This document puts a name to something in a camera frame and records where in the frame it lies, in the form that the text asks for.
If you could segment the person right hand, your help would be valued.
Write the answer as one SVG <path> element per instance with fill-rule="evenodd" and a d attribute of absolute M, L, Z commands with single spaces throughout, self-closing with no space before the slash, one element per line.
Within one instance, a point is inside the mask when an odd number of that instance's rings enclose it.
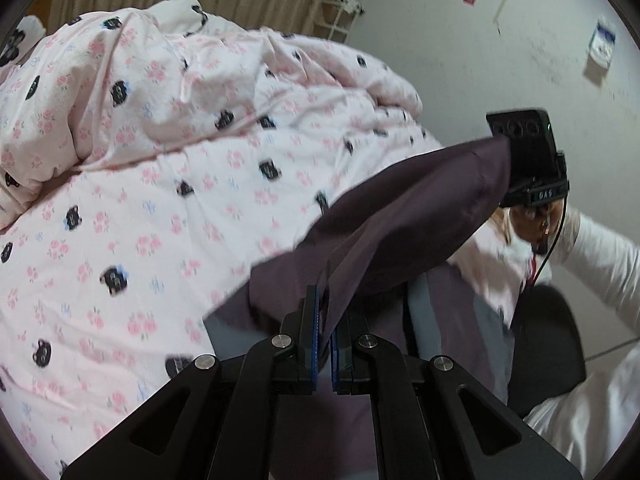
<path fill-rule="evenodd" d="M 536 255 L 545 255 L 562 217 L 562 202 L 557 200 L 537 208 L 516 206 L 510 209 L 515 234 L 528 243 Z"/>

